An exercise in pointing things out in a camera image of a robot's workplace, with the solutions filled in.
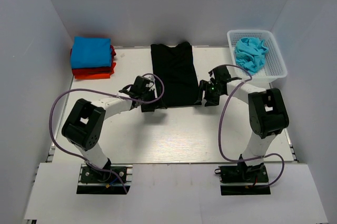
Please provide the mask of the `black t shirt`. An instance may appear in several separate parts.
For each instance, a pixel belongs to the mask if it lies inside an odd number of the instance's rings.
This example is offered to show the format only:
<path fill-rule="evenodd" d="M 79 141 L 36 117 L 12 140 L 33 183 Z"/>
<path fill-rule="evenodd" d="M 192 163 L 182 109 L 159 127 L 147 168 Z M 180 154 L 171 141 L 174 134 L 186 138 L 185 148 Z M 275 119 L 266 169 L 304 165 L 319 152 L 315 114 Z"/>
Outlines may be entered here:
<path fill-rule="evenodd" d="M 182 42 L 175 47 L 151 45 L 153 73 L 164 84 L 166 107 L 193 106 L 198 99 L 199 84 L 193 62 L 192 46 Z"/>

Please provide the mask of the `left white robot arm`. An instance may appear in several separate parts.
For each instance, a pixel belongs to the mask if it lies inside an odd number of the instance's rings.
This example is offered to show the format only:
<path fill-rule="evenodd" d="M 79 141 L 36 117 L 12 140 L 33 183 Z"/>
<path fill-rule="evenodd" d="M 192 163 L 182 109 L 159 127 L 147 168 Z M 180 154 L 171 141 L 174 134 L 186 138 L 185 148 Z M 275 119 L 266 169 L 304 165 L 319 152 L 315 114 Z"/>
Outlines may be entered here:
<path fill-rule="evenodd" d="M 164 91 L 163 81 L 154 74 L 137 76 L 133 84 L 123 87 L 117 94 L 89 90 L 107 97 L 96 101 L 77 100 L 61 133 L 80 151 L 80 158 L 93 168 L 93 175 L 99 181 L 107 181 L 111 176 L 111 162 L 98 144 L 104 122 L 136 108 L 143 113 L 165 109 Z"/>

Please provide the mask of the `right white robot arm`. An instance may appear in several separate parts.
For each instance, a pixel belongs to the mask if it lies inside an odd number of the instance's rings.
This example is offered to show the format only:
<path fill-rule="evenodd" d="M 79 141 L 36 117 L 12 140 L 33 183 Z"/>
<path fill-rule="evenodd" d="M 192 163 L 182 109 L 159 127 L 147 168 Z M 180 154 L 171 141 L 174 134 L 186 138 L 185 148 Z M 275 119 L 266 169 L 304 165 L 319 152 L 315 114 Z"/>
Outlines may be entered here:
<path fill-rule="evenodd" d="M 243 68 L 246 76 L 232 77 L 228 67 L 230 64 L 220 65 L 209 72 L 210 80 L 201 80 L 196 104 L 200 105 L 206 100 L 204 106 L 217 106 L 222 95 L 227 100 L 221 113 L 218 129 L 218 145 L 223 158 L 232 163 L 244 163 L 238 167 L 238 176 L 244 181 L 252 180 L 257 169 L 263 164 L 264 158 L 271 142 L 285 128 L 289 126 L 289 117 L 283 101 L 281 91 L 277 88 L 260 88 L 250 84 L 253 76 Z M 246 103 L 249 109 L 249 122 L 252 129 L 251 137 L 246 149 L 240 154 L 238 160 L 226 157 L 221 147 L 222 122 L 230 99 L 235 97 Z"/>

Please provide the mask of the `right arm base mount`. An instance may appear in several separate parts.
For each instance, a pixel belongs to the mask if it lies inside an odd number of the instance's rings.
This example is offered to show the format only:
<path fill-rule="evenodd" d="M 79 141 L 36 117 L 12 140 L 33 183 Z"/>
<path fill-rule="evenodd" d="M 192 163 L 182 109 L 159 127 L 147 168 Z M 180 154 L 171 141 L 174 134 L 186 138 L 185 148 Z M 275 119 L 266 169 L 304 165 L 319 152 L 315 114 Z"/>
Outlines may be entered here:
<path fill-rule="evenodd" d="M 269 178 L 265 165 L 255 171 L 244 171 L 243 167 L 219 166 L 214 173 L 220 177 L 222 196 L 270 195 Z"/>

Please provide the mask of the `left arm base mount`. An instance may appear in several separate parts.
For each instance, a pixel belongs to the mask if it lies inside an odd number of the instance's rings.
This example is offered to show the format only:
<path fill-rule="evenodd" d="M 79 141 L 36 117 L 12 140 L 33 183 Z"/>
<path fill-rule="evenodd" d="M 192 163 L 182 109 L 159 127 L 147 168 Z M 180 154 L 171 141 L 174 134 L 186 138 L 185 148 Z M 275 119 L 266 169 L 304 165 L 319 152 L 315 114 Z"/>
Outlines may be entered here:
<path fill-rule="evenodd" d="M 93 168 L 83 164 L 80 168 L 77 190 L 78 195 L 126 195 L 132 182 L 132 165 L 111 165 L 111 170 L 121 178 L 125 189 L 115 174 L 95 172 Z"/>

